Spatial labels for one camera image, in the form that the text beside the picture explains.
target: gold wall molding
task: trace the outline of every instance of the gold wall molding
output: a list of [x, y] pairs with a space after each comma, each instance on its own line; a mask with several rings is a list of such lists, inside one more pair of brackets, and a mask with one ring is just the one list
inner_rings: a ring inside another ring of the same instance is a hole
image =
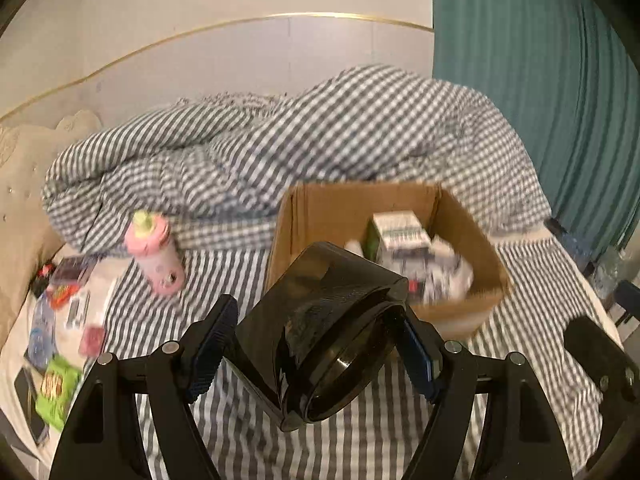
[[433, 32], [433, 28], [432, 27], [427, 27], [425, 25], [419, 25], [418, 23], [413, 23], [413, 22], [404, 22], [402, 20], [394, 20], [392, 18], [381, 18], [379, 16], [367, 16], [366, 14], [351, 14], [349, 12], [282, 12], [279, 14], [268, 14], [267, 16], [257, 16], [255, 18], [239, 18], [237, 20], [226, 20], [224, 22], [218, 22], [218, 23], [214, 23], [212, 25], [206, 25], [205, 27], [197, 27], [197, 28], [193, 28], [191, 30], [187, 30], [185, 32], [180, 32], [178, 34], [174, 34], [172, 36], [169, 36], [167, 38], [163, 38], [162, 40], [159, 41], [155, 41], [153, 43], [150, 43], [148, 45], [142, 46], [141, 48], [134, 50], [133, 52], [129, 52], [128, 54], [125, 54], [122, 57], [119, 57], [118, 59], [115, 59], [109, 63], [107, 63], [106, 65], [100, 67], [98, 70], [95, 70], [94, 72], [91, 72], [89, 75], [86, 75], [84, 77], [81, 77], [80, 79], [76, 79], [74, 81], [70, 81], [69, 83], [65, 83], [63, 85], [60, 85], [56, 88], [52, 88], [51, 90], [47, 90], [46, 92], [39, 94], [35, 97], [32, 97], [31, 99], [28, 99], [27, 101], [23, 102], [22, 104], [18, 105], [17, 107], [15, 107], [13, 110], [5, 113], [2, 117], [0, 117], [0, 124], [7, 120], [8, 118], [14, 116], [15, 114], [17, 114], [18, 112], [24, 110], [25, 108], [27, 108], [28, 106], [34, 104], [35, 102], [44, 99], [45, 97], [48, 97], [52, 94], [55, 94], [55, 92], [59, 92], [61, 90], [64, 90], [66, 88], [70, 88], [72, 86], [84, 83], [86, 81], [89, 81], [89, 79], [91, 79], [92, 77], [98, 75], [101, 72], [104, 72], [105, 70], [107, 70], [108, 68], [123, 62], [126, 59], [129, 59], [130, 57], [135, 56], [136, 54], [140, 54], [142, 52], [144, 52], [145, 50], [149, 50], [152, 49], [153, 47], [162, 45], [163, 43], [167, 43], [169, 41], [174, 41], [174, 40], [178, 40], [180, 38], [184, 38], [187, 36], [191, 36], [193, 34], [197, 34], [199, 32], [206, 32], [208, 30], [213, 30], [214, 28], [221, 28], [221, 27], [226, 27], [227, 25], [237, 25], [239, 23], [249, 23], [249, 22], [259, 22], [261, 20], [273, 20], [275, 18], [293, 18], [296, 16], [311, 16], [311, 17], [315, 17], [315, 18], [340, 18], [340, 19], [347, 19], [347, 20], [362, 20], [365, 22], [377, 22], [377, 23], [388, 23], [389, 25], [399, 25], [401, 27], [409, 27], [409, 28], [417, 28], [418, 30], [424, 30], [427, 32]]

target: pink bottle lid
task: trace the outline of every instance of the pink bottle lid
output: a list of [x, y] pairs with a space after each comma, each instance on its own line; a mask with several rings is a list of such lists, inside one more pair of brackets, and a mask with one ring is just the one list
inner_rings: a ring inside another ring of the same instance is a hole
[[124, 243], [132, 256], [157, 253], [169, 238], [169, 224], [162, 215], [136, 211]]

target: cardboard box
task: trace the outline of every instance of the cardboard box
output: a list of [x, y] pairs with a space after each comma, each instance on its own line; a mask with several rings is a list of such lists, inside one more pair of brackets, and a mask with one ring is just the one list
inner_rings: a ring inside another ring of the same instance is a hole
[[265, 290], [309, 244], [327, 241], [344, 247], [351, 239], [363, 243], [373, 213], [406, 210], [414, 211], [431, 237], [437, 234], [449, 242], [474, 270], [474, 282], [464, 300], [412, 305], [414, 312], [432, 323], [444, 339], [470, 337], [508, 293], [509, 279], [471, 215], [440, 186], [345, 182], [290, 188], [280, 204]]

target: checkered blanket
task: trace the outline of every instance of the checkered blanket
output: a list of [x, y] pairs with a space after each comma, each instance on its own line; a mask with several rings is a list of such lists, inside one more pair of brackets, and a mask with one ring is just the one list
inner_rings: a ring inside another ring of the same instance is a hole
[[[158, 298], [129, 267], [106, 321], [106, 349], [127, 358], [179, 338], [223, 292], [244, 316], [260, 297], [279, 201], [311, 180], [438, 181], [490, 234], [550, 215], [526, 150], [488, 98], [387, 66], [347, 70], [295, 98], [221, 95], [133, 118], [63, 152], [43, 199], [53, 226], [85, 252], [122, 253], [137, 208], [169, 217], [187, 286]], [[554, 240], [496, 249], [514, 292], [469, 348], [529, 357], [578, 469], [597, 444], [600, 397], [564, 352], [562, 330], [572, 317], [596, 315]], [[146, 397], [138, 405], [151, 471], [166, 478]], [[277, 431], [226, 363], [193, 413], [224, 478], [400, 478], [428, 420], [393, 360], [344, 410], [305, 430]], [[478, 397], [461, 476], [483, 414]]]

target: curtain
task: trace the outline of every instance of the curtain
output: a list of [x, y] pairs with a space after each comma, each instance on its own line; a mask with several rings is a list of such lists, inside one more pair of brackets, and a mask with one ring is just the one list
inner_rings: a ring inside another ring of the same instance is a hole
[[640, 217], [640, 77], [593, 0], [433, 0], [433, 75], [488, 95], [600, 254]]

